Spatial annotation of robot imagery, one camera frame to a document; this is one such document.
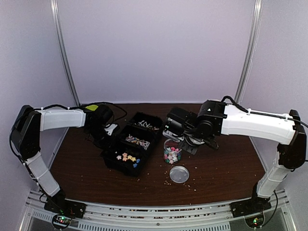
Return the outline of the clear plastic jar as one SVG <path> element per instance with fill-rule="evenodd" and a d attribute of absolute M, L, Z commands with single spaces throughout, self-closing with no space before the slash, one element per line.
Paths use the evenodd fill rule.
<path fill-rule="evenodd" d="M 176 164 L 182 159 L 182 149 L 179 142 L 172 139 L 167 139 L 164 142 L 164 155 L 163 159 L 168 164 Z"/>

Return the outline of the pile of star candies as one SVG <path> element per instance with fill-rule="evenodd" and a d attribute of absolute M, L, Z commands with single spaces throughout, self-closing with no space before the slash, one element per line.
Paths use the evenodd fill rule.
<path fill-rule="evenodd" d="M 164 161 L 168 164 L 175 164 L 178 161 L 181 160 L 182 154 L 181 154 L 182 149 L 175 147 L 175 146 L 167 146 L 164 149 Z"/>

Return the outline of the black three-compartment candy tray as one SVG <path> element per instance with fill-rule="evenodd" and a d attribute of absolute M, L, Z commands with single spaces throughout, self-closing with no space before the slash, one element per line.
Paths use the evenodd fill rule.
<path fill-rule="evenodd" d="M 137 126 L 137 123 L 142 120 L 159 127 L 159 130 L 151 131 Z M 163 120 L 158 116 L 136 112 L 116 136 L 112 145 L 101 153 L 106 167 L 127 176 L 137 177 L 162 136 L 163 124 Z M 138 145 L 125 141 L 129 135 L 149 141 L 149 148 L 144 150 Z"/>

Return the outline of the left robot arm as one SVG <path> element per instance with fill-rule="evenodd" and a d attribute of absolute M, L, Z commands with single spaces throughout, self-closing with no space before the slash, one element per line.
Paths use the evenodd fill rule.
<path fill-rule="evenodd" d="M 52 104 L 34 108 L 23 105 L 11 128 L 9 144 L 12 152 L 59 214 L 69 210 L 69 202 L 41 156 L 40 134 L 58 128 L 84 128 L 93 138 L 94 144 L 101 147 L 117 127 L 114 124 L 114 112 L 109 106 L 110 103 L 107 102 L 76 107 Z"/>

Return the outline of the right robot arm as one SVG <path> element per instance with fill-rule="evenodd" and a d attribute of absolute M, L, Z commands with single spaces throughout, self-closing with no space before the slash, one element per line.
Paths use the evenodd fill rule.
<path fill-rule="evenodd" d="M 184 133 L 196 140 L 220 135 L 239 135 L 274 141 L 277 150 L 272 166 L 259 180 L 256 195 L 247 201 L 247 209 L 257 212 L 289 172 L 306 160 L 305 124 L 296 110 L 276 114 L 246 109 L 234 100 L 205 101 L 197 114 L 187 113 L 180 122 Z"/>

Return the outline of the pile of stick candies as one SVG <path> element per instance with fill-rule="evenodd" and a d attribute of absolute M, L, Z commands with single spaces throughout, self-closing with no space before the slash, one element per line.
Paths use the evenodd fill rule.
<path fill-rule="evenodd" d="M 145 128 L 145 129 L 148 129 L 148 130 L 151 130 L 151 131 L 159 130 L 159 127 L 156 127 L 156 126 L 152 125 L 151 123 L 148 123 L 145 120 L 142 120 L 142 121 L 138 122 L 137 126 Z"/>

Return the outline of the green bowl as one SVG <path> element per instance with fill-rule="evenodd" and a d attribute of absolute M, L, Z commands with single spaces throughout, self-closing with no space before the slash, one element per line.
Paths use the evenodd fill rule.
<path fill-rule="evenodd" d="M 99 106 L 96 104 L 91 104 L 91 105 L 86 106 L 86 109 L 90 111 L 95 111 L 98 107 Z"/>

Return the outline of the pile of swirl lollipops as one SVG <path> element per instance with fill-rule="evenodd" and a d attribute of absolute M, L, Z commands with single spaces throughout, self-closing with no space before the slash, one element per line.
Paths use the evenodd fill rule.
<path fill-rule="evenodd" d="M 138 145 L 142 147 L 144 150 L 147 150 L 150 146 L 149 141 L 145 141 L 145 140 L 142 140 L 137 137 L 130 136 L 130 135 L 125 138 L 125 141 Z"/>

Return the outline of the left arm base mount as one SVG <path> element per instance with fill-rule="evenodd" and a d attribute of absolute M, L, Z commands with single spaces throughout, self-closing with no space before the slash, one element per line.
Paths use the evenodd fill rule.
<path fill-rule="evenodd" d="M 66 194 L 61 188 L 54 196 L 45 194 L 47 200 L 45 202 L 44 209 L 65 215 L 71 218 L 83 218 L 86 210 L 86 204 L 66 199 Z"/>

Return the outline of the front aluminium rail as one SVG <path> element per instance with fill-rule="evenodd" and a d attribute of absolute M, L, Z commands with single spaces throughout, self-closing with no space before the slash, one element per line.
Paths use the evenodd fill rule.
<path fill-rule="evenodd" d="M 284 192 L 276 192 L 278 206 L 272 219 L 269 219 L 276 206 L 276 198 L 271 197 L 272 208 L 263 213 L 234 217 L 230 208 L 233 202 L 179 206 L 128 206 L 82 202 L 86 205 L 84 217 L 73 219 L 64 231 L 297 231 L 289 201 Z M 54 213 L 44 209 L 41 193 L 30 191 L 25 211 L 18 231 L 56 231 L 51 224 Z M 250 228 L 248 216 L 265 216 L 261 229 Z"/>

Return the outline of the right aluminium frame post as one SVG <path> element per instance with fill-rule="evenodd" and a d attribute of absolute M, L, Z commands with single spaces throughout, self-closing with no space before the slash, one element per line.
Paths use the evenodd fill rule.
<path fill-rule="evenodd" d="M 263 7 L 263 1 L 256 0 L 255 5 L 254 5 L 254 12 L 253 12 L 253 17 L 252 17 L 250 35 L 249 35 L 246 55 L 244 59 L 244 64 L 242 67 L 240 80 L 239 80 L 237 91 L 236 91 L 235 98 L 234 98 L 234 100 L 237 103 L 240 103 L 243 100 L 244 92 L 245 92 L 245 89 L 248 83 L 248 78 L 249 78 L 251 67 L 252 67 L 252 58 L 253 58 L 255 48 L 257 45 L 259 26 L 260 26 L 260 21 L 261 21 L 261 16 L 262 16 L 262 7 Z"/>

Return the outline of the aluminium frame post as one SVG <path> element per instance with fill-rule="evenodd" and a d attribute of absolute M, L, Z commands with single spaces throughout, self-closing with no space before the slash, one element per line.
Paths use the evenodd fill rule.
<path fill-rule="evenodd" d="M 61 26 L 61 19 L 60 19 L 60 13 L 59 13 L 59 7 L 58 7 L 58 1 L 57 0 L 51 0 L 51 13 L 53 16 L 53 21 L 56 29 L 56 34 L 57 34 L 57 40 L 58 40 L 58 45 L 60 49 L 60 54 L 61 54 L 61 60 L 63 63 L 64 67 L 64 72 L 65 76 L 68 82 L 68 86 L 70 89 L 70 92 L 73 96 L 74 102 L 76 106 L 80 105 L 80 100 L 77 95 L 77 89 L 75 87 L 75 83 L 72 77 L 71 73 L 71 68 L 69 65 L 69 60 L 65 48 L 65 43 L 64 43 L 64 37 L 63 37 L 63 31 L 62 31 L 62 26 Z"/>
<path fill-rule="evenodd" d="M 254 12 L 253 12 L 253 17 L 252 17 L 250 35 L 249 35 L 246 55 L 244 59 L 244 64 L 242 67 L 240 80 L 239 80 L 237 91 L 236 91 L 235 98 L 234 98 L 234 100 L 237 103 L 240 103 L 243 100 L 244 92 L 245 92 L 245 89 L 248 83 L 248 78 L 249 78 L 251 67 L 252 67 L 252 58 L 253 58 L 255 48 L 257 45 L 259 26 L 260 26 L 260 21 L 261 21 L 261 16 L 262 16 L 262 7 L 263 7 L 263 1 L 256 0 L 255 5 L 254 5 Z"/>

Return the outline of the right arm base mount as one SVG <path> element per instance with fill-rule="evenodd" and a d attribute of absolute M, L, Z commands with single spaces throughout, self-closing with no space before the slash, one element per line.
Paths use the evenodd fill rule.
<path fill-rule="evenodd" d="M 269 198 L 261 198 L 258 196 L 257 192 L 254 191 L 250 199 L 233 202 L 230 204 L 232 216 L 237 218 L 271 209 L 271 203 L 269 201 Z"/>

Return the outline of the left aluminium frame post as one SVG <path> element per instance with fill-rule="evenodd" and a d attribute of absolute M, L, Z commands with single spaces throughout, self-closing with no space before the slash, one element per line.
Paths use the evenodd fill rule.
<path fill-rule="evenodd" d="M 64 37 L 63 37 L 63 31 L 62 31 L 62 26 L 61 26 L 61 19 L 60 19 L 60 13 L 59 13 L 59 7 L 58 7 L 58 1 L 57 0 L 51 0 L 51 13 L 53 16 L 53 21 L 56 29 L 56 34 L 57 34 L 57 40 L 58 40 L 58 45 L 60 49 L 60 54 L 61 54 L 61 60 L 63 63 L 64 67 L 64 72 L 65 76 L 68 82 L 68 86 L 70 89 L 70 92 L 73 96 L 74 102 L 76 106 L 80 105 L 80 100 L 77 95 L 77 89 L 75 87 L 75 83 L 72 77 L 71 73 L 71 68 L 69 65 L 69 60 L 65 48 L 65 43 L 64 43 Z"/>

